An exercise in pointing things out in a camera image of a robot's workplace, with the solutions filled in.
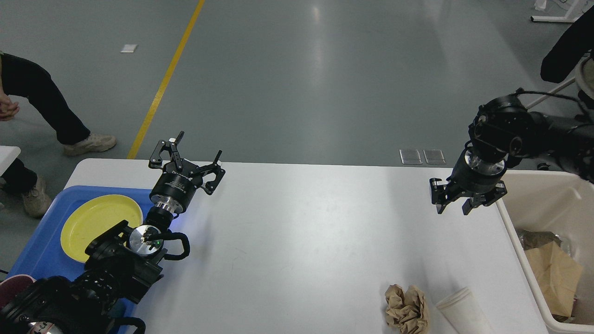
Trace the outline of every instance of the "concrete floor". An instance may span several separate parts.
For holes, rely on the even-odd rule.
[[[45,67],[86,125],[119,143],[66,157],[15,98],[21,112],[0,124],[0,144],[22,149],[51,196],[80,160],[126,158],[197,3],[2,1],[0,49]],[[531,23],[542,14],[533,3],[206,0],[137,159],[184,130],[190,160],[222,149],[233,162],[401,166],[398,150],[411,148],[441,149],[453,166],[478,105],[554,86],[539,78],[540,63],[568,25]],[[127,43],[137,51],[119,53]],[[534,110],[577,113],[556,101]],[[8,270],[38,220],[19,198],[0,193],[0,202]]]

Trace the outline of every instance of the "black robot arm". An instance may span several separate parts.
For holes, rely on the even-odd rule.
[[[507,194],[501,177],[522,159],[539,158],[594,183],[594,124],[528,112],[517,95],[498,97],[479,107],[468,126],[470,141],[445,184],[429,181],[431,201],[442,213],[446,205],[468,197],[467,215],[480,205],[489,206]]]
[[[138,304],[151,286],[163,277],[162,260],[182,260],[189,255],[188,237],[169,229],[171,221],[186,211],[198,188],[211,195],[225,174],[218,164],[197,166],[180,157],[177,146],[183,137],[160,140],[148,166],[163,172],[150,193],[154,206],[144,223],[131,228],[122,220],[95,238],[86,248],[89,259],[74,281],[62,276],[39,279],[0,307],[0,333],[25,334],[51,328],[57,334],[108,334],[114,326],[135,326],[143,334],[144,322],[118,317],[114,306],[120,298]],[[161,153],[169,153],[163,166]],[[203,178],[215,174],[204,183]],[[168,254],[165,240],[180,240],[181,254]]]

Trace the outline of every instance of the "black pants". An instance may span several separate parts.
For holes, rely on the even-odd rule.
[[[70,110],[52,77],[41,66],[9,54],[2,57],[2,86],[6,95],[26,97],[56,131],[58,141],[72,145],[86,139],[90,131]],[[37,175],[15,160],[1,176],[11,191],[31,190]]]

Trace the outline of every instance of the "beige sneaker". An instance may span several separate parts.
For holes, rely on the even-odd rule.
[[[37,176],[33,189],[22,193],[25,212],[33,218],[41,218],[48,211],[52,199],[45,193],[45,180]]]
[[[64,145],[64,154],[67,156],[81,155],[87,152],[103,152],[111,149],[118,141],[109,134],[94,134],[74,145]]]

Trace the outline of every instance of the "brown paper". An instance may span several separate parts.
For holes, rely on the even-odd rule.
[[[404,293],[400,285],[390,285],[386,290],[386,322],[400,329],[401,334],[429,332],[429,310],[425,294],[416,286],[409,286]]]
[[[551,313],[570,317],[583,267],[553,241],[525,253]]]

